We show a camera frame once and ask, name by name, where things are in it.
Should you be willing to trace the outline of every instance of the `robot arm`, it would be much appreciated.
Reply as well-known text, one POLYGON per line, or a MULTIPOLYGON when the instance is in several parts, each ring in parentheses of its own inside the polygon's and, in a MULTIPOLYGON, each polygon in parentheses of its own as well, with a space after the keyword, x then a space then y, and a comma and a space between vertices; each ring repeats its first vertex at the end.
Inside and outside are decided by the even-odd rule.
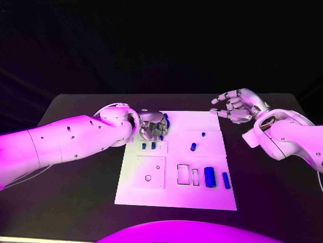
POLYGON ((230 118, 237 124, 255 119, 253 129, 243 134, 251 148, 260 145, 276 160, 296 155, 323 173, 323 126, 315 126, 296 111, 271 110, 268 104, 248 89, 219 95, 212 104, 225 99, 230 99, 228 111, 211 109, 211 113, 230 118))
POLYGON ((146 140, 166 135, 163 113, 134 111, 127 104, 114 103, 93 117, 80 115, 0 135, 0 190, 36 169, 133 142, 137 131, 146 140))

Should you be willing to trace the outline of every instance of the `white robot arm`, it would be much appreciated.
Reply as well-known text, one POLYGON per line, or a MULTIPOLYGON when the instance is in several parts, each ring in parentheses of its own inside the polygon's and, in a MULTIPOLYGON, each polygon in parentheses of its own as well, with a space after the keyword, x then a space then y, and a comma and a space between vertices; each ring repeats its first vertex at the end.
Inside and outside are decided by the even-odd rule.
POLYGON ((255 119, 253 129, 243 134, 251 148, 258 145, 276 160, 290 155, 302 157, 309 165, 323 173, 323 126, 293 110, 271 110, 257 94, 241 89, 219 95, 212 104, 227 102, 228 110, 211 109, 211 113, 241 124, 255 119))
POLYGON ((0 190, 36 169, 133 142, 137 131, 146 140, 159 140, 168 133, 163 113, 114 103, 93 117, 80 115, 0 135, 0 190))

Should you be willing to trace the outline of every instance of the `white shape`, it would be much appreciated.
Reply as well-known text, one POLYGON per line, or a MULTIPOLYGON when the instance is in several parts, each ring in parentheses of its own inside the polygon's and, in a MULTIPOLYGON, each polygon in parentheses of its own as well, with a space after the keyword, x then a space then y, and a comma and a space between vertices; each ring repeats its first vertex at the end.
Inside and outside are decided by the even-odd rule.
POLYGON ((225 153, 225 145, 221 131, 205 131, 205 130, 192 130, 183 131, 183 153, 185 156, 195 157, 224 157, 225 153), (192 143, 196 143, 196 150, 192 151, 192 143))
MULTIPOLYGON (((163 157, 165 164, 160 169, 150 166, 150 169, 165 172, 165 189, 143 189, 133 185, 136 177, 136 158, 140 156, 142 141, 140 135, 134 136, 134 142, 126 145, 120 180, 116 193, 116 204, 120 205, 142 205, 157 207, 175 208, 194 208, 194 209, 215 209, 215 210, 237 210, 234 191, 225 189, 222 173, 227 172, 231 181, 231 175, 227 164, 227 154, 224 147, 224 138, 219 129, 218 117, 208 111, 162 111, 169 115, 170 127, 168 135, 163 137, 162 143, 168 142, 168 153, 157 155, 157 153, 147 155, 147 157, 163 157), (212 133, 212 142, 217 143, 218 151, 212 151, 215 155, 205 154, 195 156, 192 153, 185 152, 185 144, 189 145, 194 141, 183 137, 185 131, 196 131, 196 136, 208 138, 212 133), (199 172, 199 186, 178 185, 178 165, 189 165, 191 169, 198 169, 199 172), (204 168, 214 167, 217 174, 217 187, 208 188, 205 186, 204 168)), ((153 183, 155 175, 150 181, 146 181, 146 173, 142 173, 142 183, 153 183)))
POLYGON ((143 156, 136 158, 133 182, 134 182, 134 188, 163 189, 165 187, 165 158, 163 157, 143 156))
POLYGON ((189 185, 189 166, 178 165, 178 184, 189 185))
POLYGON ((192 169, 192 185, 199 186, 199 172, 198 169, 192 169))
POLYGON ((142 141, 137 138, 134 140, 132 145, 139 156, 165 156, 168 154, 168 141, 142 141), (152 142, 156 143, 155 149, 152 149, 152 142))

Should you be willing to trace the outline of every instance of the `dark table surface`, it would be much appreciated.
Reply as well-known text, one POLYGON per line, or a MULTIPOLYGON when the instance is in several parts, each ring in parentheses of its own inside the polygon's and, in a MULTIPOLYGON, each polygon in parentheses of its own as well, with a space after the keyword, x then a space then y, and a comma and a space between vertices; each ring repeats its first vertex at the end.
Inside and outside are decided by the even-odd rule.
MULTIPOLYGON (((302 107, 292 94, 260 94, 273 108, 302 107)), ((217 94, 59 95, 39 126, 107 104, 133 109, 214 108, 217 94)), ((234 226, 286 242, 323 242, 323 194, 316 171, 303 159, 271 159, 250 148, 241 134, 250 124, 219 119, 238 211, 116 205, 124 146, 54 165, 29 181, 0 192, 0 235, 97 241, 119 230, 160 220, 195 220, 234 226)))

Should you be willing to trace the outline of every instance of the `robotic hand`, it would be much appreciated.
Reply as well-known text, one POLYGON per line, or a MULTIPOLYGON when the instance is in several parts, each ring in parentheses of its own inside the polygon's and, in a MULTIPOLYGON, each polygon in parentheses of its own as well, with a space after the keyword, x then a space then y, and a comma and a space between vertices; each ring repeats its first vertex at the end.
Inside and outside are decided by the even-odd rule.
POLYGON ((0 190, 36 169, 133 142, 137 131, 143 139, 157 141, 168 125, 162 112, 134 111, 127 104, 114 103, 93 117, 80 115, 0 135, 0 190))
POLYGON ((255 119, 254 127, 243 138, 251 148, 258 145, 276 160, 290 155, 302 157, 309 165, 323 173, 323 126, 296 111, 274 109, 248 89, 219 95, 212 104, 228 99, 228 111, 211 109, 211 113, 231 119, 237 124, 255 119))

